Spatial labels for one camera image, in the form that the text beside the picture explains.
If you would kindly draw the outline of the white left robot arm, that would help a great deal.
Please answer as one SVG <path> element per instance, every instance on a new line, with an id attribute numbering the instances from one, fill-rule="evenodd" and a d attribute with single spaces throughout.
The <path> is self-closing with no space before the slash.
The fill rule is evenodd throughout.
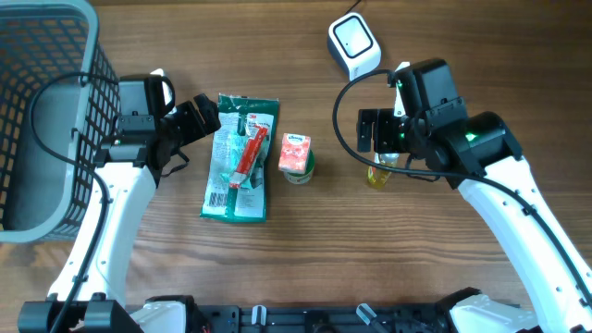
<path id="1" fill-rule="evenodd" d="M 155 307 L 125 308 L 126 276 L 133 242 L 164 167 L 182 147 L 220 129 L 217 104 L 201 93 L 176 103 L 166 76 L 91 75 L 116 85 L 120 112 L 86 166 L 52 150 L 31 129 L 46 153 L 92 178 L 92 194 L 68 262 L 42 302 L 25 302 L 21 332 L 189 332 L 197 314 L 192 297 L 158 298 Z"/>

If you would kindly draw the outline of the clear teal wipes packet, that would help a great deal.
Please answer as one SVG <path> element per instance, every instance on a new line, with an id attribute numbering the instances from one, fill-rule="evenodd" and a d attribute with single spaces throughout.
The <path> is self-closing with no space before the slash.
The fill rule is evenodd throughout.
<path id="1" fill-rule="evenodd" d="M 263 167 L 262 160 L 266 149 L 266 137 L 263 141 L 259 155 L 253 165 L 253 169 L 249 178 L 241 184 L 239 189 L 253 190 L 263 184 Z M 233 133 L 228 138 L 228 157 L 223 169 L 220 173 L 220 178 L 229 186 L 229 180 L 241 159 L 245 144 L 247 140 L 254 136 L 254 127 L 244 135 Z"/>

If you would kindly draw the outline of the yellow liquid bottle silver cap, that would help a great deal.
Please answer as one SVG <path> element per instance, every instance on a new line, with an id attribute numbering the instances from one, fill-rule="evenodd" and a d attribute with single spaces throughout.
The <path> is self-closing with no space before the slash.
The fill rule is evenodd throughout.
<path id="1" fill-rule="evenodd" d="M 398 159 L 398 154 L 375 153 L 374 162 L 384 167 L 396 167 Z M 368 184 L 375 189 L 382 189 L 387 183 L 390 175 L 391 173 L 389 171 L 370 166 L 367 170 Z"/>

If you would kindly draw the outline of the red white tissue pack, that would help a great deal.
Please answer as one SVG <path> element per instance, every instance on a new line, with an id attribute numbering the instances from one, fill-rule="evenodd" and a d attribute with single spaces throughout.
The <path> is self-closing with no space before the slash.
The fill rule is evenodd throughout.
<path id="1" fill-rule="evenodd" d="M 311 138 L 305 135 L 285 133 L 282 138 L 278 169 L 303 175 L 311 150 Z"/>

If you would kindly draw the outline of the green lid chicken jar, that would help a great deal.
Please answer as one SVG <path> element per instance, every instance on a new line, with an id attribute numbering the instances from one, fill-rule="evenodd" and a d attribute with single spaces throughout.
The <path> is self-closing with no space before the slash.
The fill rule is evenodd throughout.
<path id="1" fill-rule="evenodd" d="M 311 180 L 311 178 L 314 175 L 314 170 L 315 170 L 315 155 L 314 155 L 313 151 L 310 151 L 307 161 L 306 161 L 306 169 L 305 169 L 304 173 L 297 174 L 297 173 L 285 172 L 284 177 L 288 182 L 290 182 L 292 184 L 303 185 L 306 182 Z"/>

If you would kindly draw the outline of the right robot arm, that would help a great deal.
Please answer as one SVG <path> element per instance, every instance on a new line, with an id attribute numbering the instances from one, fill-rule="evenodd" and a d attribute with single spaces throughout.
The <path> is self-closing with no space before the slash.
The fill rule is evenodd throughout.
<path id="1" fill-rule="evenodd" d="M 483 218 L 532 303 L 525 311 L 477 290 L 442 306 L 457 332 L 587 332 L 591 270 L 540 193 L 523 150 L 500 116 L 470 116 L 448 64 L 429 59 L 391 70 L 396 106 L 362 110 L 357 159 L 368 151 L 407 154 L 425 169 L 402 173 L 445 179 Z"/>

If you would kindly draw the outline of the green 3M gloves package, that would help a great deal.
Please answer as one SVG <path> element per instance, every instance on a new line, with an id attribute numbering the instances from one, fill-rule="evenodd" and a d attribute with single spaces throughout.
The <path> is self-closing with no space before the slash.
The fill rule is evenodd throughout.
<path id="1" fill-rule="evenodd" d="M 214 134 L 201 216 L 229 223 L 263 223 L 267 161 L 276 134 L 279 100 L 220 94 L 218 109 L 221 128 Z M 244 135 L 255 125 L 269 128 L 262 160 L 263 184 L 253 190 L 231 189 L 220 178 L 228 157 L 228 138 L 233 133 Z"/>

